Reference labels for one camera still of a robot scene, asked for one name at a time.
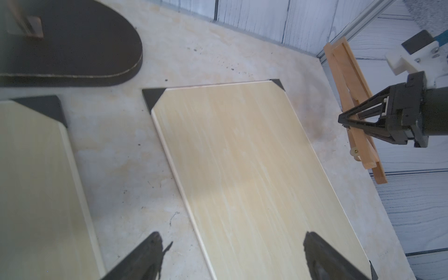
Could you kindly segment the wooden easel being assembled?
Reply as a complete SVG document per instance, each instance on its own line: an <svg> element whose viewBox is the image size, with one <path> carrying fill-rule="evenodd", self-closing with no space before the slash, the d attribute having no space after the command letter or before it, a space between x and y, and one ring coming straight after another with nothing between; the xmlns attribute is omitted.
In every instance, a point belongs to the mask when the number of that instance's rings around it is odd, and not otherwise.
<svg viewBox="0 0 448 280"><path fill-rule="evenodd" d="M373 96L359 64L345 37L334 44L324 46L325 56L336 84L342 111L360 105ZM359 128L348 128L350 154L361 162L365 169L371 169L376 183L386 184L387 178L371 136Z"/></svg>

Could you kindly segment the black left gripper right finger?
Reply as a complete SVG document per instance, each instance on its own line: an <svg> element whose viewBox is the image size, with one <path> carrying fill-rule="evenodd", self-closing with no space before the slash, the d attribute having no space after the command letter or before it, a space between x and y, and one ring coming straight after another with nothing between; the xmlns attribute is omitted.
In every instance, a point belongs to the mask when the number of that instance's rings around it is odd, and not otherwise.
<svg viewBox="0 0 448 280"><path fill-rule="evenodd" d="M369 279L316 232L306 232L303 247L312 280Z"/></svg>

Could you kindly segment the dark metal hanger stand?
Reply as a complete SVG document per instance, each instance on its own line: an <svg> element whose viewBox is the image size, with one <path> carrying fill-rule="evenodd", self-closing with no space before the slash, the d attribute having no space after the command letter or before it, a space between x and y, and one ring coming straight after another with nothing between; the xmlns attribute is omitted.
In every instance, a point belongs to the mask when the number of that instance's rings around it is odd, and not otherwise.
<svg viewBox="0 0 448 280"><path fill-rule="evenodd" d="M1 2L3 87L113 86L142 62L137 30L101 2Z"/></svg>

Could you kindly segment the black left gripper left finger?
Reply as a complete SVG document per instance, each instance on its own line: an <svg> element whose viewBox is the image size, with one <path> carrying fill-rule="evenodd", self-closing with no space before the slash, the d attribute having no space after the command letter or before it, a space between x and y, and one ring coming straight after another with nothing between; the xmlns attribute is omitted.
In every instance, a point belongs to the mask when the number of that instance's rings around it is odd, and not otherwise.
<svg viewBox="0 0 448 280"><path fill-rule="evenodd" d="M109 271L103 280L159 280L166 248L159 232L152 232L130 254Z"/></svg>

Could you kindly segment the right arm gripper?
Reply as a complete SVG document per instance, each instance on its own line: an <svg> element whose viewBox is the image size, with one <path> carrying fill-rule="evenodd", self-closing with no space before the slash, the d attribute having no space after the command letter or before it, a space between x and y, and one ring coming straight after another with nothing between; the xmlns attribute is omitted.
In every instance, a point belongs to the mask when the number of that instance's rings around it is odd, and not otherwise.
<svg viewBox="0 0 448 280"><path fill-rule="evenodd" d="M384 115L385 127L346 125ZM405 83L389 86L343 112L338 122L390 144L406 145L413 141L414 147L426 148L430 136L448 134L448 89L429 89L424 72L412 73Z"/></svg>

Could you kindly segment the light wooden board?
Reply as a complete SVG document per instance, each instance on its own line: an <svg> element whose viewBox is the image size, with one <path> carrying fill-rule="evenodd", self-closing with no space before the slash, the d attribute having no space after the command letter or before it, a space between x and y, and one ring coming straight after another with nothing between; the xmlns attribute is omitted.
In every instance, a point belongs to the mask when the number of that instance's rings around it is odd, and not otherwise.
<svg viewBox="0 0 448 280"><path fill-rule="evenodd" d="M278 80L144 89L215 280L312 280L316 232L376 273Z"/></svg>
<svg viewBox="0 0 448 280"><path fill-rule="evenodd" d="M56 96L1 102L1 278L98 280L106 270Z"/></svg>

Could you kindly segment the right metal frame post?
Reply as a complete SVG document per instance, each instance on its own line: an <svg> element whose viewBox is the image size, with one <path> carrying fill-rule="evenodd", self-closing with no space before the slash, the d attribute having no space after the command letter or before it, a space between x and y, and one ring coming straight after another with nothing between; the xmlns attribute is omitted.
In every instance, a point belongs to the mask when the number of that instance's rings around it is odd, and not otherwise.
<svg viewBox="0 0 448 280"><path fill-rule="evenodd" d="M378 18L394 0L339 0L331 17L330 32L327 43L334 44L345 37L348 41L358 35L364 28Z"/></svg>

